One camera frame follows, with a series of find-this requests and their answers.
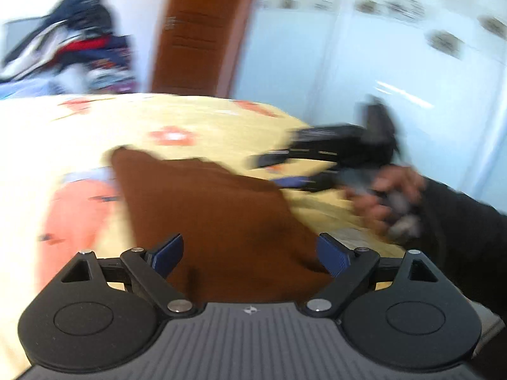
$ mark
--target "logo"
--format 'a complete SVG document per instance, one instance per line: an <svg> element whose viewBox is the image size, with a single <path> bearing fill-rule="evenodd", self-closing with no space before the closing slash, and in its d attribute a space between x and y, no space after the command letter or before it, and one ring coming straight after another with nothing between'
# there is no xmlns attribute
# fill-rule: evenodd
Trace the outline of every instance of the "logo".
<svg viewBox="0 0 507 380"><path fill-rule="evenodd" d="M259 310L254 306L248 306L247 308L244 308L243 311L251 316L252 314L257 313Z"/></svg>

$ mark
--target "pile of clothes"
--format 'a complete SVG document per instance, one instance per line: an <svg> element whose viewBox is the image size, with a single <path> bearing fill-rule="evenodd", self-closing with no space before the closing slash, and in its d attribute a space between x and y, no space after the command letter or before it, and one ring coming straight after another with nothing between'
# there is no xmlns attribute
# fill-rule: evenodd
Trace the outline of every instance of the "pile of clothes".
<svg viewBox="0 0 507 380"><path fill-rule="evenodd" d="M131 57L128 37L114 35L102 0L61 0L3 59L0 98L135 92Z"/></svg>

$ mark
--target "black circular pad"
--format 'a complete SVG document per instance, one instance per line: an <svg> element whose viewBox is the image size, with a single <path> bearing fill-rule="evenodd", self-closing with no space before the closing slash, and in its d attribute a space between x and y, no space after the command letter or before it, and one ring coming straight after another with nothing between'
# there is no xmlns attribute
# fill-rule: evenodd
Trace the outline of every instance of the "black circular pad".
<svg viewBox="0 0 507 380"><path fill-rule="evenodd" d="M470 358L481 334L477 314L454 287L435 284L395 281L358 297L341 316L345 336L359 353L405 371L441 369Z"/></svg>
<svg viewBox="0 0 507 380"><path fill-rule="evenodd" d="M53 281L22 314L18 335L32 364L73 373L128 361L153 338L153 307L106 282Z"/></svg>
<svg viewBox="0 0 507 380"><path fill-rule="evenodd" d="M112 319L109 307L88 301L61 308L55 316L55 326L66 334L90 336L105 330Z"/></svg>
<svg viewBox="0 0 507 380"><path fill-rule="evenodd" d="M392 328L405 334L431 334L445 323L442 311L428 303L404 301L387 309L387 322Z"/></svg>

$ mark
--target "blue gripper pad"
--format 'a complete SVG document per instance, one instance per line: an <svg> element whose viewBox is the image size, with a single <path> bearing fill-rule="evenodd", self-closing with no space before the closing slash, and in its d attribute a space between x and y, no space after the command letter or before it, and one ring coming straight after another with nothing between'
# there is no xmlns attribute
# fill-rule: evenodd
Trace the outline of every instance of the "blue gripper pad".
<svg viewBox="0 0 507 380"><path fill-rule="evenodd" d="M350 266L350 256L353 252L332 238L322 233L317 240L317 257L322 265L333 277Z"/></svg>
<svg viewBox="0 0 507 380"><path fill-rule="evenodd" d="M308 177L281 177L272 180L280 188L303 188L308 183Z"/></svg>
<svg viewBox="0 0 507 380"><path fill-rule="evenodd" d="M160 247L149 251L150 266L164 279L173 271L183 257L183 237L172 236Z"/></svg>

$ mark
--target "orange flower pattern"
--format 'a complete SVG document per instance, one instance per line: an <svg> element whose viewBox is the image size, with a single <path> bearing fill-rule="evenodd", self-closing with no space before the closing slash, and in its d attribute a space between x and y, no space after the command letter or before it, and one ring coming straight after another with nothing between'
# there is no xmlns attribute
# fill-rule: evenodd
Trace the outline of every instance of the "orange flower pattern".
<svg viewBox="0 0 507 380"><path fill-rule="evenodd" d="M161 146L193 146L195 142L193 133L174 125L151 132L150 136Z"/></svg>
<svg viewBox="0 0 507 380"><path fill-rule="evenodd" d="M233 100L234 104L237 106L249 110L249 111L255 111L256 113L266 115L268 117L279 117L277 114L272 113L271 111L267 110L266 108L260 106L257 103L252 103L251 101L245 101L245 100Z"/></svg>
<svg viewBox="0 0 507 380"><path fill-rule="evenodd" d="M91 105L90 103L94 101L104 101L104 100L110 100L111 97L108 98L86 98L86 97L79 97L79 98L72 98L70 100L64 101L63 103L60 103L60 106L65 106L69 108L70 110L74 111L75 114L87 114L90 112Z"/></svg>
<svg viewBox="0 0 507 380"><path fill-rule="evenodd" d="M36 286L44 288L82 249L93 249L117 192L108 183L80 180L55 192L37 254Z"/></svg>
<svg viewBox="0 0 507 380"><path fill-rule="evenodd" d="M270 173L279 174L283 171L283 164L266 167L266 170Z"/></svg>

